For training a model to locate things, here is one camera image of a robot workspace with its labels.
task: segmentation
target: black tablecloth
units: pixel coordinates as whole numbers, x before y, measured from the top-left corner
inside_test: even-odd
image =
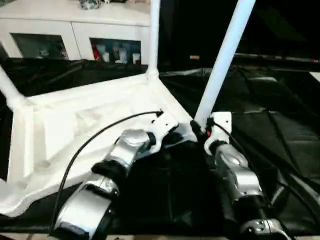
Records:
[[[3,68],[26,96],[143,73],[139,66],[53,60],[10,59]],[[208,75],[163,74],[160,78],[193,117]],[[277,169],[267,160],[282,159],[315,183],[320,177],[317,106],[320,83],[307,72],[245,72],[230,69],[214,111],[232,112],[232,135],[245,148],[272,198]],[[0,109],[0,177],[6,179],[12,113]],[[140,160],[129,175],[120,211],[110,233],[221,236],[222,213],[215,181],[202,148],[192,142]],[[75,190],[63,192],[61,204]],[[56,195],[34,202],[21,216],[0,216],[0,232],[45,233]],[[296,235],[320,234],[310,213],[283,191],[275,210]]]

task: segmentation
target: white cabinet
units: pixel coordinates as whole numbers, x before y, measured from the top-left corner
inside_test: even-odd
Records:
[[[11,58],[80,59],[70,22],[0,19],[0,33]]]
[[[11,58],[149,63],[150,6],[16,0],[0,8],[0,44]]]

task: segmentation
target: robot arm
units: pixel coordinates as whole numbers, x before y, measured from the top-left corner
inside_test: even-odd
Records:
[[[214,172],[219,179],[217,185],[227,196],[222,201],[231,207],[239,236],[241,239],[290,240],[266,201],[259,179],[249,168],[247,159],[228,143],[229,136],[217,128],[214,126],[211,132],[219,134],[209,137],[204,146],[213,156]]]
[[[136,159],[157,152],[162,139],[178,123],[163,113],[150,126],[125,130],[103,161],[62,207],[50,237],[64,239],[106,239],[106,230],[115,214],[115,205],[124,181]]]

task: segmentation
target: glass cabinet door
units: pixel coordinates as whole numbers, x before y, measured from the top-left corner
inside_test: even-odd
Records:
[[[23,58],[69,59],[60,35],[11,33]]]
[[[0,42],[10,58],[81,59],[71,22],[0,19]]]
[[[141,65],[141,41],[90,38],[95,60]]]
[[[114,64],[149,63],[149,27],[73,22],[82,59]]]

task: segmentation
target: white pole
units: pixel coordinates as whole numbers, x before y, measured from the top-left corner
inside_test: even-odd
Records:
[[[0,65],[0,91],[5,96],[6,104],[13,110],[13,108],[18,107],[22,104],[22,100],[25,98],[7,76],[6,72]]]
[[[194,120],[205,128],[256,0],[238,0]]]
[[[160,0],[151,0],[150,15],[150,47],[148,72],[158,74]]]

